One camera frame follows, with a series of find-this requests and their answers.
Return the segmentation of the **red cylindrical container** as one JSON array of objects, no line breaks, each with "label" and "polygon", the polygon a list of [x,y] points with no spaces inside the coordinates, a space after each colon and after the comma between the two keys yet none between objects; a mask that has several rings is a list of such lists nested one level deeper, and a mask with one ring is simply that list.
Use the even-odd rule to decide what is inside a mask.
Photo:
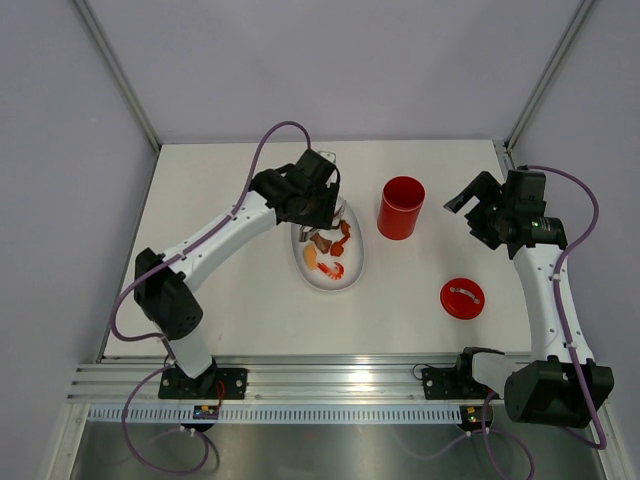
[{"label": "red cylindrical container", "polygon": [[409,238],[426,198],[423,185],[410,176],[397,176],[383,187],[377,218],[379,232],[394,241]]}]

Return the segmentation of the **brown fried shrimp piece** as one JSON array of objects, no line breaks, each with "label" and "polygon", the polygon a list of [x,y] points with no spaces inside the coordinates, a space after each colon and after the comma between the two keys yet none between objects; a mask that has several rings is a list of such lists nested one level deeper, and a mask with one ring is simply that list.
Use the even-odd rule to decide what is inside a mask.
[{"label": "brown fried shrimp piece", "polygon": [[340,230],[346,238],[351,237],[351,226],[345,220],[340,221]]}]

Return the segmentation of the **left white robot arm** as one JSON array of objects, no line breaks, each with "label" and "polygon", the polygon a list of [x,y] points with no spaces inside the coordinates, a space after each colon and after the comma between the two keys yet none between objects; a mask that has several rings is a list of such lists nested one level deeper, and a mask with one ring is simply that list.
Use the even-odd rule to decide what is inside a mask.
[{"label": "left white robot arm", "polygon": [[216,385],[195,292],[236,251],[281,223],[331,228],[340,180],[333,160],[308,149],[294,164],[255,174],[228,212],[182,245],[161,254],[147,248],[137,255],[134,301],[163,335],[182,372],[181,386],[191,396],[206,397]]}]

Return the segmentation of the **metal tongs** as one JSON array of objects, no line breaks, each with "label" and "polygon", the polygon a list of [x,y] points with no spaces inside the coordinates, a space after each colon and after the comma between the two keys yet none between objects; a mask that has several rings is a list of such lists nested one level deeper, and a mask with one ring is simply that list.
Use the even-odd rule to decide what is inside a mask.
[{"label": "metal tongs", "polygon": [[[343,198],[338,198],[337,207],[332,217],[331,226],[329,227],[330,230],[335,230],[339,227],[339,223],[342,220],[344,212],[346,210],[346,204],[347,202]],[[302,243],[307,242],[313,235],[315,235],[319,231],[319,228],[300,226],[297,233],[297,241]]]}]

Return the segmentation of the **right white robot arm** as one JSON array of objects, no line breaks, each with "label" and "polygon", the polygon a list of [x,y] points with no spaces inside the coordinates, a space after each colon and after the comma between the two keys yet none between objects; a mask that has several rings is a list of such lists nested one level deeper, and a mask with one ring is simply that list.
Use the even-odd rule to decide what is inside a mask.
[{"label": "right white robot arm", "polygon": [[472,236],[490,249],[505,246],[522,285],[530,325],[531,360],[517,366],[490,349],[466,348],[454,371],[456,389],[476,396],[485,388],[505,403],[514,422],[584,429],[614,387],[611,368],[596,363],[579,324],[568,277],[564,225],[546,214],[547,167],[511,170],[504,183],[479,173],[445,204],[465,216]]}]

